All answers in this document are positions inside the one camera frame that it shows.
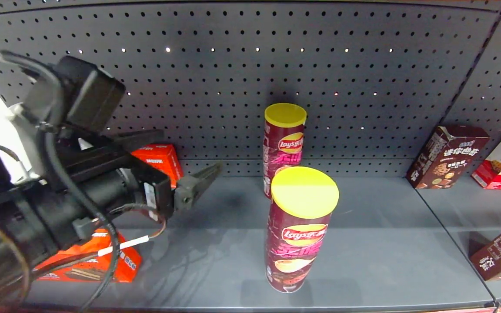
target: lay's chip canister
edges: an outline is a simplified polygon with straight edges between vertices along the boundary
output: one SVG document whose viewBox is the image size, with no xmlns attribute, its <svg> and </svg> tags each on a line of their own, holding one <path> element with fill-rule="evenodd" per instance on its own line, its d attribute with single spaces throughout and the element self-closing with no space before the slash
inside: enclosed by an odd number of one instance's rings
<svg viewBox="0 0 501 313">
<path fill-rule="evenodd" d="M 328 229 L 340 192 L 316 169 L 294 166 L 272 180 L 266 239 L 266 278 L 281 293 L 303 285 Z"/>
<path fill-rule="evenodd" d="M 264 117 L 264 193 L 271 198 L 270 187 L 274 176 L 301 163 L 307 113 L 298 105 L 276 103 L 266 108 Z"/>
</svg>

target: lay's logo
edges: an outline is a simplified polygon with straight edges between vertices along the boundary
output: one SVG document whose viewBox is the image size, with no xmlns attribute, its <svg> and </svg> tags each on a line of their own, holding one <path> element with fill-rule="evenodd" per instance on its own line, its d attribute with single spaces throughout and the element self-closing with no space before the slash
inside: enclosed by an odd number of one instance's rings
<svg viewBox="0 0 501 313">
<path fill-rule="evenodd" d="M 280 140 L 278 149 L 285 153 L 299 153 L 303 149 L 303 139 L 303 133 L 292 133 Z"/>
</svg>

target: black cable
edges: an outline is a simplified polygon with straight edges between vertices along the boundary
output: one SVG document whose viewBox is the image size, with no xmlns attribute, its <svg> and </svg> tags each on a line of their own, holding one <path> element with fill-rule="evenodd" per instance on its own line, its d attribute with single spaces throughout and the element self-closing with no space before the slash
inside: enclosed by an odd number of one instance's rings
<svg viewBox="0 0 501 313">
<path fill-rule="evenodd" d="M 49 116 L 46 117 L 45 121 L 42 121 L 42 123 L 47 123 L 50 127 L 58 127 L 64 121 L 66 111 L 63 103 L 63 86 L 61 80 L 57 77 L 57 75 L 55 75 L 55 73 L 43 63 L 21 55 L 16 55 L 9 51 L 0 51 L 0 60 L 3 62 L 18 64 L 26 69 L 30 69 L 36 73 L 39 73 L 51 86 L 54 87 L 51 110 L 48 113 Z M 68 192 L 78 202 L 80 202 L 80 204 L 82 204 L 82 206 L 84 206 L 95 218 L 100 220 L 100 222 L 103 224 L 103 227 L 106 228 L 106 230 L 110 234 L 111 244 L 113 247 L 111 262 L 104 275 L 104 279 L 101 281 L 100 285 L 97 287 L 94 293 L 90 296 L 88 301 L 86 301 L 84 305 L 82 305 L 82 307 L 79 309 L 79 312 L 84 312 L 92 304 L 92 301 L 94 301 L 94 299 L 96 299 L 96 297 L 98 297 L 102 293 L 105 287 L 109 285 L 115 273 L 117 263 L 119 262 L 119 254 L 121 253 L 121 251 L 119 250 L 120 242 L 115 226 L 98 208 L 97 204 L 95 204 L 94 201 L 90 199 L 90 197 L 77 186 L 77 184 L 71 179 L 71 177 L 68 175 L 67 171 L 61 164 L 61 161 L 57 156 L 57 150 L 55 147 L 56 137 L 57 136 L 55 133 L 46 133 L 46 136 L 44 137 L 44 145 L 42 145 L 42 147 L 46 149 L 46 151 L 44 152 L 47 155 L 51 168 L 54 170 L 55 174 L 61 180 L 63 185 L 68 189 Z"/>
<path fill-rule="evenodd" d="M 4 147 L 4 146 L 0 145 L 0 150 L 3 151 L 3 152 L 5 152 L 11 158 L 13 158 L 13 160 L 15 160 L 17 162 L 20 162 L 20 159 L 18 158 L 18 155 L 14 151 L 12 151 L 11 149 L 9 149 L 8 147 Z"/>
<path fill-rule="evenodd" d="M 61 162 L 59 161 L 59 158 L 57 157 L 57 151 L 55 149 L 55 139 L 56 135 L 54 133 L 47 133 L 46 134 L 46 149 L 47 149 L 47 154 L 48 158 L 50 159 L 50 163 L 53 166 L 53 170 L 57 174 L 57 176 L 60 178 L 61 182 L 65 187 L 67 187 L 68 192 L 78 200 L 90 213 L 100 220 L 102 223 L 103 227 L 106 228 L 106 230 L 110 234 L 111 238 L 111 243 L 113 246 L 113 254 L 111 257 L 111 262 L 109 265 L 109 268 L 106 271 L 106 274 L 104 276 L 104 279 L 100 283 L 100 285 L 97 287 L 96 291 L 92 294 L 92 296 L 84 303 L 84 305 L 79 309 L 79 312 L 84 312 L 100 295 L 100 293 L 107 287 L 109 282 L 111 281 L 111 278 L 113 277 L 113 274 L 115 272 L 115 269 L 117 267 L 117 263 L 119 261 L 119 237 L 117 235 L 117 230 L 115 229 L 115 226 L 108 220 L 108 218 L 103 214 L 103 212 L 97 207 L 97 205 L 90 199 L 90 197 L 80 188 L 78 188 L 77 184 L 73 182 L 71 177 L 67 174 L 66 170 L 63 168 Z"/>
<path fill-rule="evenodd" d="M 20 268 L 22 269 L 22 291 L 20 293 L 19 304 L 26 299 L 28 292 L 30 291 L 30 265 L 28 264 L 28 259 L 26 254 L 20 249 L 18 243 L 6 233 L 5 230 L 0 228 L 0 239 L 4 242 L 7 247 L 13 252 L 14 257 L 20 263 Z"/>
<path fill-rule="evenodd" d="M 27 180 L 30 177 L 30 174 L 28 174 L 28 170 L 26 170 L 26 167 L 24 167 L 24 163 L 20 161 L 20 158 L 14 151 L 2 145 L 0 145 L 0 151 L 5 152 L 6 155 L 10 156 L 13 160 L 18 162 L 18 165 L 20 166 L 20 170 L 22 170 L 22 175 L 24 176 L 25 180 Z"/>
</svg>

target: white label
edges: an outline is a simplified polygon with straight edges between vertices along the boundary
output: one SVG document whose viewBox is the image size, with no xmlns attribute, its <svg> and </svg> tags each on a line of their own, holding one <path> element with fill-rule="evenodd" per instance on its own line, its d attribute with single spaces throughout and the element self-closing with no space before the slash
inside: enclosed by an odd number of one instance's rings
<svg viewBox="0 0 501 313">
<path fill-rule="evenodd" d="M 147 204 L 152 208 L 156 208 L 156 193 L 154 187 L 149 183 L 144 183 L 144 192 L 147 196 Z"/>
<path fill-rule="evenodd" d="M 157 222 L 157 214 L 155 214 L 154 212 L 152 211 L 148 211 L 148 216 L 152 219 L 152 220 L 155 220 Z"/>
</svg>

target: white cable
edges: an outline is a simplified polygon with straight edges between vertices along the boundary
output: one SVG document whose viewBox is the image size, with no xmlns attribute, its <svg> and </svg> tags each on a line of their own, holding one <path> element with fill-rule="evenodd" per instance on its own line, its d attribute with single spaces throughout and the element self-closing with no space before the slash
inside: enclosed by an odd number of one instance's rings
<svg viewBox="0 0 501 313">
<path fill-rule="evenodd" d="M 124 243 L 119 244 L 119 250 L 123 250 L 124 248 L 133 247 L 133 246 L 136 246 L 137 244 L 148 242 L 148 240 L 149 240 L 148 235 L 145 235 L 145 236 L 141 236 L 137 239 L 125 241 Z M 107 248 L 100 249 L 100 250 L 98 250 L 98 256 L 99 257 L 105 256 L 106 254 L 110 254 L 112 251 L 113 251 L 113 247 L 107 247 Z"/>
</svg>

